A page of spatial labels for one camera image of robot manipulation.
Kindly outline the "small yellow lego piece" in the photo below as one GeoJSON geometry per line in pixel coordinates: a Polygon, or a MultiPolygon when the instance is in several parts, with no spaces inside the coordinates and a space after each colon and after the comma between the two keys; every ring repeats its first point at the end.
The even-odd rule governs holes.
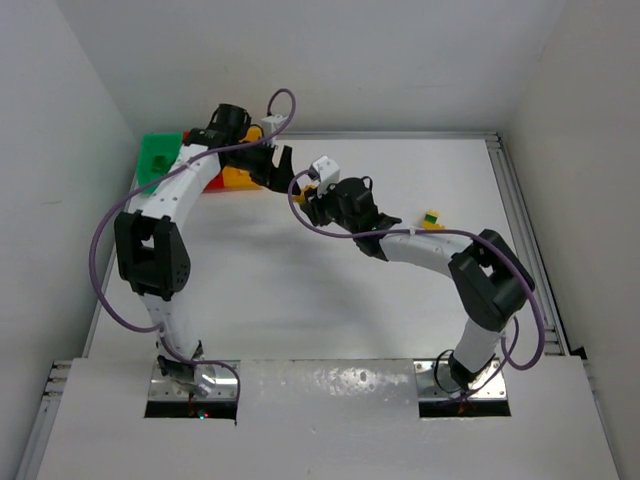
{"type": "Polygon", "coordinates": [[[305,204],[310,198],[314,197],[316,194],[316,187],[314,185],[306,185],[303,187],[298,195],[293,196],[293,200],[295,203],[299,205],[305,204]]]}

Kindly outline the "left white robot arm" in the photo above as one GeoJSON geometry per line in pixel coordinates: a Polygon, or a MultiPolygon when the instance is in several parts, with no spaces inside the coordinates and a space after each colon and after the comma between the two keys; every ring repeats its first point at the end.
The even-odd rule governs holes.
{"type": "Polygon", "coordinates": [[[254,145],[248,112],[219,105],[206,127],[182,135],[169,169],[171,178],[162,181],[139,209],[122,212],[114,221],[120,277],[150,315],[161,373],[178,382],[195,380],[195,363],[202,355],[202,343],[178,299],[191,273],[181,228],[198,197],[224,168],[245,171],[254,183],[272,191],[286,191],[293,177],[291,151],[284,150],[275,164],[270,138],[286,120],[284,115],[268,113],[260,124],[260,142],[254,145]]]}

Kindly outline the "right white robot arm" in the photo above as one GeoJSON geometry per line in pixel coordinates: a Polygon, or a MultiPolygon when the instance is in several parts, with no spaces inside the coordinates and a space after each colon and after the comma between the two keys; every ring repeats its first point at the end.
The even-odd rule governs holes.
{"type": "Polygon", "coordinates": [[[294,216],[308,229],[351,240],[364,255],[420,267],[451,280],[467,315],[462,336],[447,357],[452,394],[468,392],[488,367],[498,348],[506,346],[504,332],[525,306],[542,320],[534,296],[535,283],[503,237],[485,229],[416,229],[380,211],[368,177],[328,182],[307,170],[312,184],[300,187],[292,178],[286,195],[294,216]]]}

